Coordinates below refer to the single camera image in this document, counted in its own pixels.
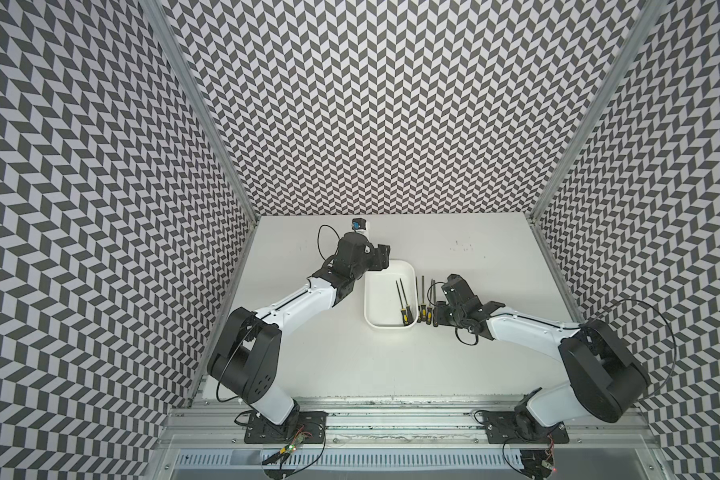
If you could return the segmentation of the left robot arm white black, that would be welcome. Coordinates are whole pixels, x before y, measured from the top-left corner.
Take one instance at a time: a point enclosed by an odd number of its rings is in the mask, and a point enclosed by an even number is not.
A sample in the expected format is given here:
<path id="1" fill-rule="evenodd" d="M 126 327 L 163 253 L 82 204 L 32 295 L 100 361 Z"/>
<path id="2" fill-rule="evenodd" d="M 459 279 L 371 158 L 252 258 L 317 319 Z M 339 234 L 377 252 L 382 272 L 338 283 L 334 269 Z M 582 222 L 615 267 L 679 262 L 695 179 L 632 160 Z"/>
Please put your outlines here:
<path id="1" fill-rule="evenodd" d="M 216 382 L 214 399 L 238 400 L 274 426 L 292 422 L 300 406 L 276 381 L 285 339 L 341 303 L 366 273 L 387 269 L 390 253 L 390 246 L 373 244 L 364 229 L 352 230 L 295 292 L 265 307 L 232 310 L 207 364 Z"/>

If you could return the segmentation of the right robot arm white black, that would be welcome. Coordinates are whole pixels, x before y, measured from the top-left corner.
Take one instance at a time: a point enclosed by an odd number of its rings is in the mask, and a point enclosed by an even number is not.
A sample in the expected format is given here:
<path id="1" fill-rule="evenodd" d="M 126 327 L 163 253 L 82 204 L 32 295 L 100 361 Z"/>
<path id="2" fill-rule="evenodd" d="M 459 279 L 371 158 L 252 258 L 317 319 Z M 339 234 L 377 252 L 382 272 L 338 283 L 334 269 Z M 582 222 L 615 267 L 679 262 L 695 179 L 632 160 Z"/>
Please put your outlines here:
<path id="1" fill-rule="evenodd" d="M 538 387 L 515 406 L 510 424 L 522 439 L 538 438 L 586 415 L 615 423 L 650 386 L 646 367 L 602 320 L 554 321 L 501 302 L 484 303 L 458 274 L 438 285 L 445 297 L 434 307 L 438 325 L 487 341 L 519 345 L 563 366 L 565 381 Z"/>

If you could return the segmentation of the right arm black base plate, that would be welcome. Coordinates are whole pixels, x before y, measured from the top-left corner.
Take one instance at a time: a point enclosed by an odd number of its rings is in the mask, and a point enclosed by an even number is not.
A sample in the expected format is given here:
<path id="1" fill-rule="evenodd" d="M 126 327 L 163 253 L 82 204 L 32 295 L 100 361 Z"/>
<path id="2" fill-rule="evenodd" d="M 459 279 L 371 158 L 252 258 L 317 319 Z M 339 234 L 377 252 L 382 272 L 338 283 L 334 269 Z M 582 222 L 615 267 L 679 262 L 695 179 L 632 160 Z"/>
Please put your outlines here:
<path id="1" fill-rule="evenodd" d="M 490 444 L 521 443 L 568 444 L 570 437 L 563 423 L 544 427 L 531 417 L 513 411 L 481 410 L 476 418 L 483 426 Z"/>

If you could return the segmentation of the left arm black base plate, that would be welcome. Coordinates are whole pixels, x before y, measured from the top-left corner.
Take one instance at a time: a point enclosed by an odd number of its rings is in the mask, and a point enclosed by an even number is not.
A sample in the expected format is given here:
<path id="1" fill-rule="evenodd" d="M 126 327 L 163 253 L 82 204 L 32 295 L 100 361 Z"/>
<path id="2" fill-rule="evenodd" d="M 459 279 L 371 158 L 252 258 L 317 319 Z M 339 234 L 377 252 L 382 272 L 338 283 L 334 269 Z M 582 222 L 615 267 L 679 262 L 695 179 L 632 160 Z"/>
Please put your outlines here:
<path id="1" fill-rule="evenodd" d="M 325 440 L 328 413 L 325 411 L 294 410 L 283 424 L 275 424 L 260 413 L 248 420 L 244 442 L 246 444 L 286 444 L 297 435 L 304 435 L 305 444 L 321 444 Z"/>

